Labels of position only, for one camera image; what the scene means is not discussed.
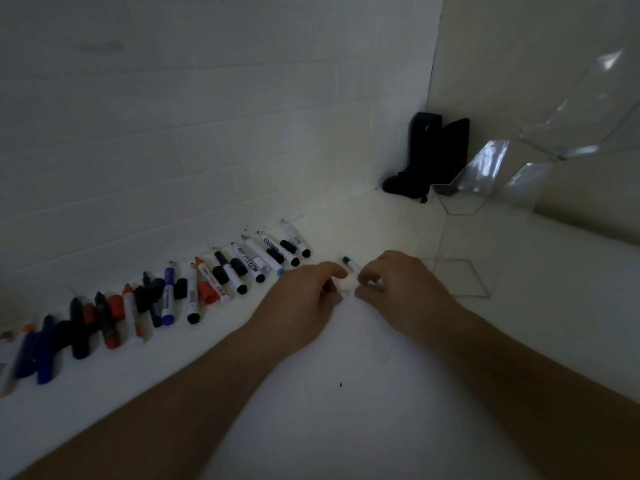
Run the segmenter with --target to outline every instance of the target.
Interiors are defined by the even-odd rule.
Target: person's right hand
[[[383,286],[366,284],[381,279]],[[355,295],[373,305],[397,331],[434,344],[464,308],[418,258],[385,251],[364,266]]]

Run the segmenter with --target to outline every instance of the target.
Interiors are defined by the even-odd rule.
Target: forearm
[[[437,352],[551,477],[640,471],[640,406],[460,310]]]
[[[18,478],[193,478],[279,360],[242,327]]]

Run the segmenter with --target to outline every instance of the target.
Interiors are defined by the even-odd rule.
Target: person's left arm
[[[189,479],[284,358],[311,343],[341,300],[324,262],[286,272],[249,322],[195,362],[38,460],[16,479]]]

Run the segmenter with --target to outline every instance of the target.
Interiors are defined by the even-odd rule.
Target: beige wall
[[[469,155],[546,120],[597,56],[625,46],[640,0],[444,0],[428,110],[471,118]],[[546,155],[512,145],[501,179]],[[640,244],[640,152],[556,165],[537,211]]]

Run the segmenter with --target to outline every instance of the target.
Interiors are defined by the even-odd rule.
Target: white brick wall
[[[401,169],[441,5],[0,0],[5,311],[42,314]]]

